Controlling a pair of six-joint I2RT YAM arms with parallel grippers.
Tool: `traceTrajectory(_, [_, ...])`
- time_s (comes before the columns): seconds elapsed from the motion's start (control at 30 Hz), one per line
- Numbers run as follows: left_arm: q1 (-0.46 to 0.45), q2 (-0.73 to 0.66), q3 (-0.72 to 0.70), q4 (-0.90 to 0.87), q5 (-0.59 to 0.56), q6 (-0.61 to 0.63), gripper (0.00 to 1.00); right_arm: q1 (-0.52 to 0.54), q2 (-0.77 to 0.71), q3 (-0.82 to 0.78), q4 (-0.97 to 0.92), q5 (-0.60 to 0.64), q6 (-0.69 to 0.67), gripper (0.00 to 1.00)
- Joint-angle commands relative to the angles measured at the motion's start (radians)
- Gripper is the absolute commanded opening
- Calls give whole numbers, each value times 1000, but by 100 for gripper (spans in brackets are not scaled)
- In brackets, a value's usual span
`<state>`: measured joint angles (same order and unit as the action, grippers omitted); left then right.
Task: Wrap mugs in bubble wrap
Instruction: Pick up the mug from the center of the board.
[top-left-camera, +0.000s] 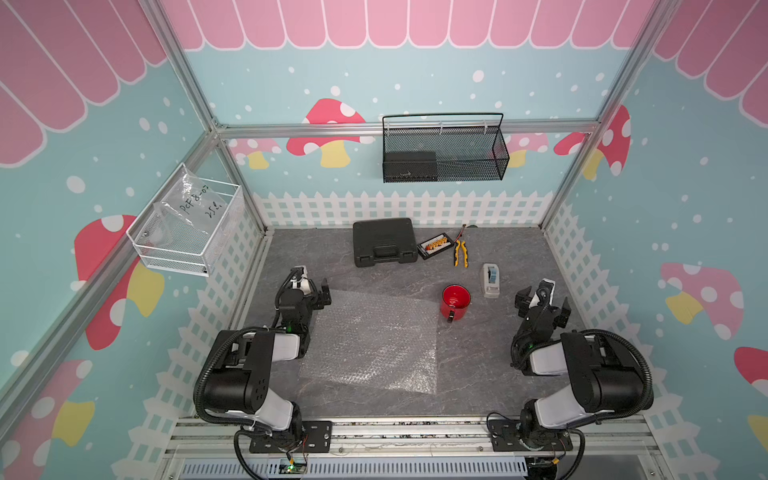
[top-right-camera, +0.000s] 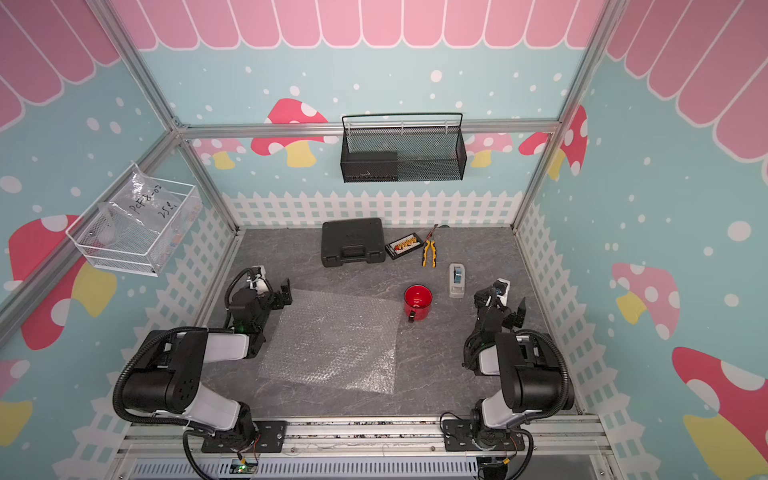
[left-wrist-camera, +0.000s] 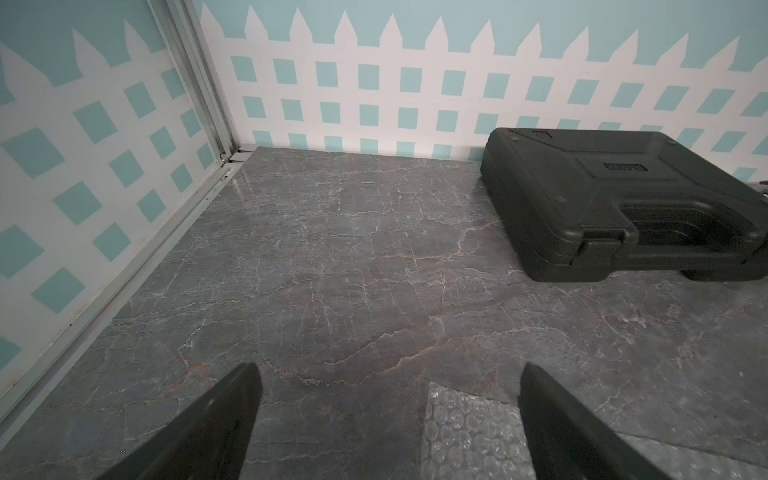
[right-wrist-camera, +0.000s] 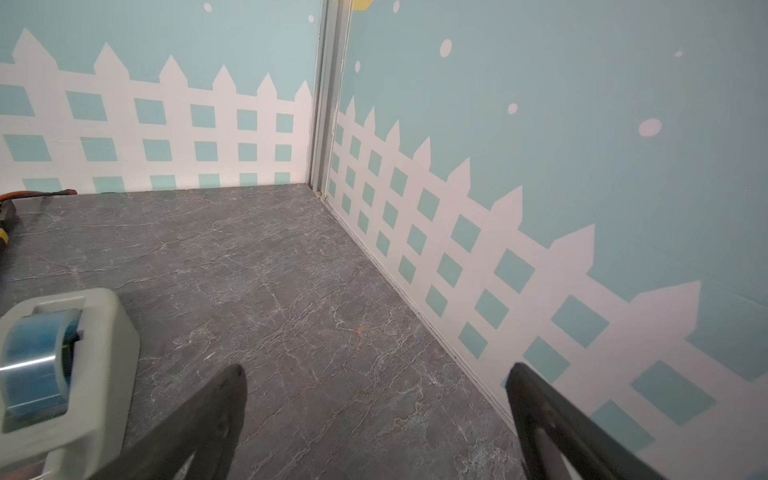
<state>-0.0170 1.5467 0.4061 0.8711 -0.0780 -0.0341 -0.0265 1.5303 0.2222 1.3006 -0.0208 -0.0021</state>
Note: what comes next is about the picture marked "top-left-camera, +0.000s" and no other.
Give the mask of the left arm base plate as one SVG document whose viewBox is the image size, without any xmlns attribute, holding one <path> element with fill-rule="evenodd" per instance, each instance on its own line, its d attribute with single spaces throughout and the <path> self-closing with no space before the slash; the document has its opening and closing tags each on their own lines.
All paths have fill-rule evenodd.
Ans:
<svg viewBox="0 0 768 480">
<path fill-rule="evenodd" d="M 333 423 L 331 421 L 307 421 L 302 427 L 275 431 L 271 436 L 257 434 L 250 440 L 248 451 L 252 454 L 285 453 L 288 450 L 305 453 L 328 453 L 330 451 Z"/>
</svg>

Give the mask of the clear bubble wrap sheet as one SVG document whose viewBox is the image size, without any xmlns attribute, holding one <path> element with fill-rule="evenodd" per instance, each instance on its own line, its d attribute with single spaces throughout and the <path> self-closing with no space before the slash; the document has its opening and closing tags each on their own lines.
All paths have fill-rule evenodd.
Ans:
<svg viewBox="0 0 768 480">
<path fill-rule="evenodd" d="M 300 375 L 434 394 L 438 320 L 433 301 L 336 291 L 314 320 Z"/>
</svg>

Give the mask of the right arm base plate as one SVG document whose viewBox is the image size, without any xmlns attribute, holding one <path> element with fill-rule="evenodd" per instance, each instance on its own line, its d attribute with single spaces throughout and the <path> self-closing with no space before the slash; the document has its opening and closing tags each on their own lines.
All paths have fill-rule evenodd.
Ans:
<svg viewBox="0 0 768 480">
<path fill-rule="evenodd" d="M 543 429 L 536 423 L 523 426 L 519 420 L 491 416 L 486 429 L 495 452 L 565 453 L 573 450 L 570 434 L 563 430 Z"/>
</svg>

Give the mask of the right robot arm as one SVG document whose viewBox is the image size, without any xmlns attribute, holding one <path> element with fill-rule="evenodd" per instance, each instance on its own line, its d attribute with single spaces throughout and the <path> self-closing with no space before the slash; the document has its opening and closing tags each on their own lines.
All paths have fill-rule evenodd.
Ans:
<svg viewBox="0 0 768 480">
<path fill-rule="evenodd" d="M 555 283 L 515 294 L 522 319 L 510 345 L 511 367 L 525 376 L 566 377 L 568 384 L 526 402 L 516 427 L 522 445 L 541 449 L 572 430 L 633 416 L 654 402 L 651 368 L 635 345 L 608 330 L 567 331 L 570 304 L 553 304 Z"/>
</svg>

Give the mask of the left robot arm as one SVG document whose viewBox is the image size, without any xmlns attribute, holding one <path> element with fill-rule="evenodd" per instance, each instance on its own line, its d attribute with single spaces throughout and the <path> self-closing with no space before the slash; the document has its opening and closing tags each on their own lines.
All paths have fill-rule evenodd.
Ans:
<svg viewBox="0 0 768 480">
<path fill-rule="evenodd" d="M 197 417 L 284 449 L 301 444 L 300 407 L 271 389 L 272 365 L 304 358 L 313 314 L 331 304 L 326 281 L 317 285 L 304 266 L 291 268 L 275 295 L 271 325 L 222 330 L 215 338 L 193 389 Z"/>
</svg>

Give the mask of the red mug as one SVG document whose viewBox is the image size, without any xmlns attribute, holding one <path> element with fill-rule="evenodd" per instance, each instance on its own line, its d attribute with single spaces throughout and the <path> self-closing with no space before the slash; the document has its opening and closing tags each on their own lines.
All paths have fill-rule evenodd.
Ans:
<svg viewBox="0 0 768 480">
<path fill-rule="evenodd" d="M 449 285 L 441 296 L 440 313 L 448 323 L 460 320 L 471 304 L 470 292 L 461 285 Z"/>
</svg>

